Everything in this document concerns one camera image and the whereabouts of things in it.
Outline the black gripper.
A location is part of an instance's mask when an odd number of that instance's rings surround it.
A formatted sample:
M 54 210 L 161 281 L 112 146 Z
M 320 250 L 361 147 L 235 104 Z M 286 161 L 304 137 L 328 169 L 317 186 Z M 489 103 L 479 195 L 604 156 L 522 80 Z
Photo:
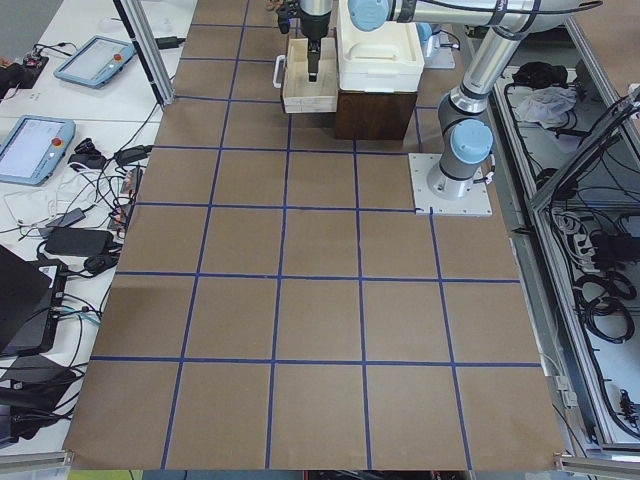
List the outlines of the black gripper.
M 299 15 L 302 34 L 309 39 L 307 45 L 308 79 L 316 82 L 319 73 L 320 40 L 327 36 L 331 13 L 310 15 L 301 12 Z

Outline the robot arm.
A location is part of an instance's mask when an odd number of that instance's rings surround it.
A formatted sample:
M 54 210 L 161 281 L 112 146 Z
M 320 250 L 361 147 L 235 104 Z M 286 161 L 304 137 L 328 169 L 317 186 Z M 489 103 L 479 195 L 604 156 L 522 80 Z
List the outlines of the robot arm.
M 444 152 L 426 180 L 440 198 L 465 197 L 473 177 L 493 144 L 489 127 L 479 120 L 496 80 L 529 34 L 548 31 L 573 13 L 600 6 L 600 1 L 349 1 L 349 19 L 371 32 L 387 22 L 463 24 L 488 29 L 460 84 L 438 107 Z

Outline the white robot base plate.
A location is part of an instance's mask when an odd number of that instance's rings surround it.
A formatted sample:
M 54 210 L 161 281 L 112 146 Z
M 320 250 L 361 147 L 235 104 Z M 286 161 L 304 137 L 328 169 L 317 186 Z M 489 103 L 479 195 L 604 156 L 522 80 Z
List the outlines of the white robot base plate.
M 452 180 L 440 169 L 440 154 L 411 153 L 409 172 L 417 215 L 490 217 L 488 188 L 478 167 L 471 179 Z

